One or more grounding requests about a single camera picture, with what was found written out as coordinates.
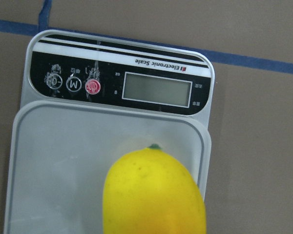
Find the yellow mango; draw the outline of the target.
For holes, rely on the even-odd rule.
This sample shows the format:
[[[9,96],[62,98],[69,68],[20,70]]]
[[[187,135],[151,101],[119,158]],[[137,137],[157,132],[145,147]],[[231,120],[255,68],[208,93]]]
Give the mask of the yellow mango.
[[[105,234],[204,234],[206,209],[189,171],[157,144],[128,153],[103,189]]]

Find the silver electronic kitchen scale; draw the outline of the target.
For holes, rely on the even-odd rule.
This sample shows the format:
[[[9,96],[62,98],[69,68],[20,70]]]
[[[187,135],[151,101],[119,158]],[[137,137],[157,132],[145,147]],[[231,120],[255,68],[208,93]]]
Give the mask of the silver electronic kitchen scale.
[[[204,194],[214,81],[212,63],[192,49],[38,33],[13,123],[4,233],[100,234],[108,169],[153,144]]]

